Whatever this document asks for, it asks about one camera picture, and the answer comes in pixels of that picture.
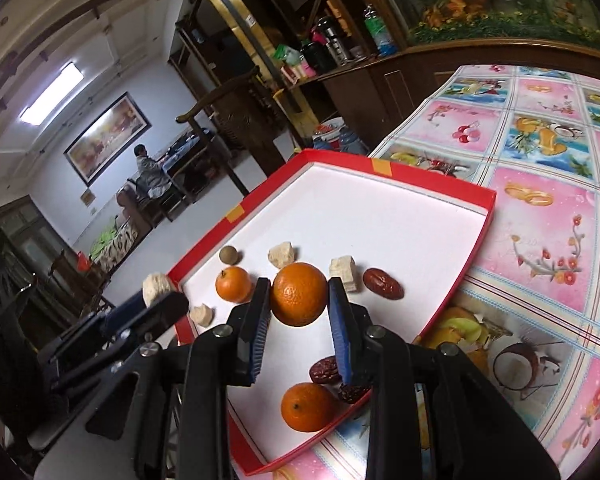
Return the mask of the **steel thermos flask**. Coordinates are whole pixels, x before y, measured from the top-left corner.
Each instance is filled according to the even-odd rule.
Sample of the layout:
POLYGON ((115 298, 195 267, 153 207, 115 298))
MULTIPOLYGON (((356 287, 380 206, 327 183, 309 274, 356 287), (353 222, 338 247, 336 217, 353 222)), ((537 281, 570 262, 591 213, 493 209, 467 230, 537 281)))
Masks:
POLYGON ((326 39, 327 47, 340 66, 351 61, 350 53, 342 40, 342 33, 336 18, 323 16, 317 21, 317 29, 326 39))

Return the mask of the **red jujube upper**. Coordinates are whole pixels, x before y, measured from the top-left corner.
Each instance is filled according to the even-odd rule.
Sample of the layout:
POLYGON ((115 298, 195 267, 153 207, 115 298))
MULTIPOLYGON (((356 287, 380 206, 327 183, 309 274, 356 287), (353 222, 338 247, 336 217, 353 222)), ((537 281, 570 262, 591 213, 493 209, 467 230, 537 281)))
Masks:
POLYGON ((362 279, 365 287, 378 296, 389 300, 399 300, 404 297, 402 285, 384 270, 366 269, 362 279))

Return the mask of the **green snack bag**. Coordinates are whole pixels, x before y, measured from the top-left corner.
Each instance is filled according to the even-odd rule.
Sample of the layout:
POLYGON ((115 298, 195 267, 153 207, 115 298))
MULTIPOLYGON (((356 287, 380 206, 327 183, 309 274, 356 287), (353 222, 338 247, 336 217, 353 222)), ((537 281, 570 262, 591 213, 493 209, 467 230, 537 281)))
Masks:
POLYGON ((296 49, 288 47, 286 44, 279 44, 275 49, 273 58, 289 66, 297 66, 300 64, 300 55, 301 53, 296 49))

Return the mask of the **clear plastic water bottle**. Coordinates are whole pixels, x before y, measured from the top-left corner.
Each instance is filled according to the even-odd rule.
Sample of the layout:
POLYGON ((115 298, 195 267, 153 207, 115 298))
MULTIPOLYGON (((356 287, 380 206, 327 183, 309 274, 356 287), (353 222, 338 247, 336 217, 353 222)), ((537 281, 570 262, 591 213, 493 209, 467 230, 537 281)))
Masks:
POLYGON ((398 47, 393 42, 384 20, 371 4, 365 8, 364 24, 372 36, 380 56, 394 55, 398 52, 398 47))

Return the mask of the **floral plastic tablecloth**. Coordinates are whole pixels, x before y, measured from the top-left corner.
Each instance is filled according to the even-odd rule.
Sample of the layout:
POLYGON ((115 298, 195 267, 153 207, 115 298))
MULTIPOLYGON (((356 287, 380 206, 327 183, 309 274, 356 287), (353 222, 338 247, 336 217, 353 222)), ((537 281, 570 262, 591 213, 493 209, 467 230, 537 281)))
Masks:
POLYGON ((600 479, 600 80, 464 65, 374 156, 495 192, 489 233, 426 344, 462 346, 562 478, 600 479))

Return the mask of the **orange tangerine near edge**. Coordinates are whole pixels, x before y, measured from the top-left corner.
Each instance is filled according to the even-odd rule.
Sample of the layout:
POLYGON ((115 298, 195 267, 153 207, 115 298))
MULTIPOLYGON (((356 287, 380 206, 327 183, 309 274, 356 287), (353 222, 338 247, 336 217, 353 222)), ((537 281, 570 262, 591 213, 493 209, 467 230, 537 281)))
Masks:
POLYGON ((289 388, 280 401, 285 424, 299 432, 317 432, 326 428, 340 412, 334 395, 324 386, 302 382, 289 388))

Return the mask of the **patterned sofa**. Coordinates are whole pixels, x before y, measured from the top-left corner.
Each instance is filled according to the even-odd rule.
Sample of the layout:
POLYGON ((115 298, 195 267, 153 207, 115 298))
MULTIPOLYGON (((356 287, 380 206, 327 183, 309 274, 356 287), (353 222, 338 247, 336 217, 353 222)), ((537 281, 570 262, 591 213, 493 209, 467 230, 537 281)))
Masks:
POLYGON ((111 226, 104 229, 94 241, 87 255, 78 253, 76 270, 86 273, 98 269, 102 273, 111 273, 134 248, 139 235, 131 219, 120 226, 111 222, 111 226))

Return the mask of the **dark wooden chair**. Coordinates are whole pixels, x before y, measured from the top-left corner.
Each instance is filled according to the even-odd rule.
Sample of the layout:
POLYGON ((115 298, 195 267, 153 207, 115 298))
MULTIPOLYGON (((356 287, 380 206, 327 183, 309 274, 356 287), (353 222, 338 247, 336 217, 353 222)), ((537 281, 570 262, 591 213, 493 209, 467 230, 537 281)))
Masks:
POLYGON ((202 132, 196 116, 211 107, 215 111, 220 130, 229 133, 231 138, 242 144, 263 173, 269 177, 286 164, 286 159, 274 143, 278 136, 276 120, 280 122, 280 131, 290 133, 297 150, 302 151, 306 148, 306 141, 276 100, 284 93, 284 90, 271 93, 261 80, 260 67, 254 66, 250 72, 234 77, 206 94, 188 112, 175 118, 175 121, 178 124, 189 124, 193 133, 208 148, 242 196, 247 196, 249 191, 246 186, 202 132))

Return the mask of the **white chunk centre left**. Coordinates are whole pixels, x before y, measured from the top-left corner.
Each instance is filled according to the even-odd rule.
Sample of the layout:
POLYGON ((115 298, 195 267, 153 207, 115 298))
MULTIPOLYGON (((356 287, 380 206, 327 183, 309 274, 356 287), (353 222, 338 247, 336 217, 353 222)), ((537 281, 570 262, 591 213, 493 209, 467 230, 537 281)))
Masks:
POLYGON ((291 242, 283 242, 275 245, 268 251, 268 261, 276 269, 283 269, 296 261, 296 251, 291 242))

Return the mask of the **red shallow box tray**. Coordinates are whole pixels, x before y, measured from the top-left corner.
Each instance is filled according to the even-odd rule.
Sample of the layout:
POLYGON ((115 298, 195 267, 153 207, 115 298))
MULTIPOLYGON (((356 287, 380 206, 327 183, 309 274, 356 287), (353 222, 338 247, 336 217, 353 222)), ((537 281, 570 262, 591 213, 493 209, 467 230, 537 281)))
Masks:
MULTIPOLYGON (((274 280, 268 256, 289 243, 296 263, 335 281, 372 320, 405 340, 426 332, 455 292, 486 237, 496 194, 463 180, 390 162, 305 150, 228 212, 170 273, 192 306, 224 324, 232 303, 215 287, 220 251, 240 252, 252 278, 274 280)), ((291 429, 280 414, 286 391, 335 351, 329 316, 305 326, 273 318, 260 373, 227 393, 230 456, 242 474, 273 471, 326 437, 291 429)))

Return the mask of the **red jujube lower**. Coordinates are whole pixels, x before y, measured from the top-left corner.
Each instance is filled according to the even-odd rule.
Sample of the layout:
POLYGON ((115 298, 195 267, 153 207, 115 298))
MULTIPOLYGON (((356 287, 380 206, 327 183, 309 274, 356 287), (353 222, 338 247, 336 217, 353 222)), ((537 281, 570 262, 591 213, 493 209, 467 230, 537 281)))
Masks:
POLYGON ((355 404, 366 396, 372 385, 364 382, 362 385, 348 385, 342 382, 337 389, 338 399, 345 404, 355 404))

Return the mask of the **framed landscape painting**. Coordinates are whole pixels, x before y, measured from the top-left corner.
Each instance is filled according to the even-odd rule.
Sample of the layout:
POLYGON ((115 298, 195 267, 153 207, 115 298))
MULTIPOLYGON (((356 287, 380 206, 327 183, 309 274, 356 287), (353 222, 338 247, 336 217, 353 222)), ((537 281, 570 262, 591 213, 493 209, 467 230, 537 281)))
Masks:
POLYGON ((81 181, 90 185, 150 127, 146 115, 125 92, 72 141, 65 158, 81 181))

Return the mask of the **small orange tangerine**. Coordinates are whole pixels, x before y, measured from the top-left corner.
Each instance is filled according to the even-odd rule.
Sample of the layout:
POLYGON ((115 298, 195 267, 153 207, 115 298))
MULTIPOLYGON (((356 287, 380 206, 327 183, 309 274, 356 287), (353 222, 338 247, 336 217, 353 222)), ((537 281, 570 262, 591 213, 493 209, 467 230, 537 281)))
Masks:
POLYGON ((215 290, 221 299, 233 304, 241 304, 250 297, 252 281, 244 269, 239 266, 228 266, 216 277, 215 290))

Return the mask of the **ceiling light panel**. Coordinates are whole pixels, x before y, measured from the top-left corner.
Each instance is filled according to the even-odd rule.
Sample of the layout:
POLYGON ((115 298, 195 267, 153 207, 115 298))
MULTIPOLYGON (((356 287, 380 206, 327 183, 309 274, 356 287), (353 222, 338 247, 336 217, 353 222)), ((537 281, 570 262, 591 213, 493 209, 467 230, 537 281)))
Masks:
POLYGON ((83 74, 76 64, 68 63, 36 100, 20 114, 19 119, 31 126, 41 125, 82 80, 83 74))

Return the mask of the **seated person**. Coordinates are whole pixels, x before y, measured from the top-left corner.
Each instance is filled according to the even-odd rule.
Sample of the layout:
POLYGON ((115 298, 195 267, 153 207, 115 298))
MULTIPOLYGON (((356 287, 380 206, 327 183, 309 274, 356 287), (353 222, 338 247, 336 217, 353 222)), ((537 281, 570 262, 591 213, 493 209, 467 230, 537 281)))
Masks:
POLYGON ((155 159, 151 158, 144 144, 134 146, 134 155, 138 169, 138 182, 149 198, 156 200, 170 190, 171 180, 155 159))

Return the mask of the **dark red jujube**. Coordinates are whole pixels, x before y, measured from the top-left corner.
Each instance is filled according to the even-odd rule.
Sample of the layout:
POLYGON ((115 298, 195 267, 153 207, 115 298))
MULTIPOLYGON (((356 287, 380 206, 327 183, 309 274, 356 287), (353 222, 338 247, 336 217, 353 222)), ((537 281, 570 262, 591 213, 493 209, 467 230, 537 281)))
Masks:
POLYGON ((311 382, 319 385, 337 385, 341 382, 336 356, 326 356, 309 369, 311 382))

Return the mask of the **brown longan fruit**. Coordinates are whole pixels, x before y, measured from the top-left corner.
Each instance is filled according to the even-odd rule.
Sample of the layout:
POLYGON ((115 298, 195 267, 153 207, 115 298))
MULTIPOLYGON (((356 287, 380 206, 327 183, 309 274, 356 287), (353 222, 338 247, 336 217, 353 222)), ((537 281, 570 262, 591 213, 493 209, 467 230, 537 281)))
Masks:
POLYGON ((234 246, 225 245, 219 251, 219 258, 227 266, 236 266, 242 258, 242 254, 234 246))

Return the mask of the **dark dining table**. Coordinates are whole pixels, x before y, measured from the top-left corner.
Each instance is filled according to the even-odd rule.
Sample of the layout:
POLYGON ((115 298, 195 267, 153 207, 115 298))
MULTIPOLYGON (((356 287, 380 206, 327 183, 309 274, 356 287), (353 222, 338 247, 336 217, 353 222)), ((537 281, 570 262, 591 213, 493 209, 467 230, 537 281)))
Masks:
POLYGON ((163 171, 184 191, 196 195, 215 177, 216 167, 199 136, 186 132, 160 157, 163 171))

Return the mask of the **large orange tangerine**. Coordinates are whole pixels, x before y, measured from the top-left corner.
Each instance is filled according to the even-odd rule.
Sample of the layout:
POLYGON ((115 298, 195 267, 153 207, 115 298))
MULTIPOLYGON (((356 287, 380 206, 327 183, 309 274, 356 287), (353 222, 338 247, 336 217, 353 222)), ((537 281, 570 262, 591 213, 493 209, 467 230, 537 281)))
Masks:
POLYGON ((324 274, 312 264, 288 264, 273 282, 272 312, 287 326, 307 326, 322 315, 327 304, 327 289, 324 274))

